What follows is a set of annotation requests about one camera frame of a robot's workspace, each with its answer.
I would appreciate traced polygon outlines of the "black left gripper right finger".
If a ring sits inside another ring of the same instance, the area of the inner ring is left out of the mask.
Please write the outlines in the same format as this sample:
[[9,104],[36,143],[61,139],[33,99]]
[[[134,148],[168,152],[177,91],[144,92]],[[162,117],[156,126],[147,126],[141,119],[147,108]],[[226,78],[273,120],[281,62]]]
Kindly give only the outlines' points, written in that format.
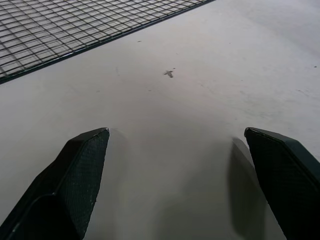
[[320,163],[297,140],[244,131],[260,188],[288,240],[320,238]]

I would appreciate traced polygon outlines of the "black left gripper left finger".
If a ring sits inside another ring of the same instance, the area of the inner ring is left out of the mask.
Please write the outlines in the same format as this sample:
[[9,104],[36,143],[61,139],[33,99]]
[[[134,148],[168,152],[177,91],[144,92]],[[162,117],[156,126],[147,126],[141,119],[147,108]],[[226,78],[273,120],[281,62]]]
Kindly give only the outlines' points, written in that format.
[[110,137],[98,128],[70,139],[0,226],[2,240],[82,240],[97,201]]

